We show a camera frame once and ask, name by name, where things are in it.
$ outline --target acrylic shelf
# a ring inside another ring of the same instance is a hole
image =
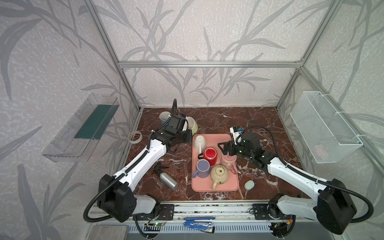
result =
[[[87,162],[118,107],[117,97],[91,93],[43,156],[54,162]]]

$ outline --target stapler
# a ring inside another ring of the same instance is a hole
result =
[[[202,232],[214,233],[215,227],[212,222],[195,222],[195,220],[213,220],[215,217],[186,217],[184,218],[184,226],[192,229],[200,230]]]

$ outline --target tape roll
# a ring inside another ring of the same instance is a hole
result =
[[[137,140],[134,140],[135,138],[135,135],[136,134],[139,134],[139,138]],[[132,144],[136,144],[136,143],[139,143],[141,142],[141,140],[143,139],[143,135],[141,134],[141,132],[139,131],[134,131],[134,132],[131,132],[128,136],[128,141]]]

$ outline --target beige teapot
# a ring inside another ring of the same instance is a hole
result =
[[[228,180],[229,172],[224,165],[219,164],[211,169],[210,176],[214,182],[212,190],[215,190],[217,184],[223,184]]]

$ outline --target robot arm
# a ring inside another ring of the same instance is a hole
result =
[[[294,198],[289,196],[277,197],[274,205],[277,209],[274,212],[282,212],[285,215],[297,215],[319,221],[329,231],[342,234],[344,229],[351,222],[361,222],[373,214],[371,202],[364,196],[346,189],[345,185],[337,179],[328,181],[309,174],[279,158],[275,139],[269,129],[266,129],[272,136],[276,154],[264,151],[255,133],[245,132],[240,127],[230,129],[233,134],[233,141],[219,143],[218,147],[223,154],[239,154],[250,158],[259,169],[279,177],[291,185],[302,190],[310,199]],[[351,199],[354,195],[368,205],[367,213],[360,218],[353,218],[357,212]]]
[[[133,191],[144,174],[171,147],[182,142],[192,142],[192,131],[187,128],[186,116],[178,114],[175,99],[171,116],[165,124],[151,132],[148,145],[113,176],[106,174],[100,179],[99,193],[85,208],[84,220],[98,222],[114,217],[124,222],[137,213],[158,214],[156,206],[159,205],[159,201],[146,195],[133,195]],[[88,212],[94,203],[109,216],[90,218]]]

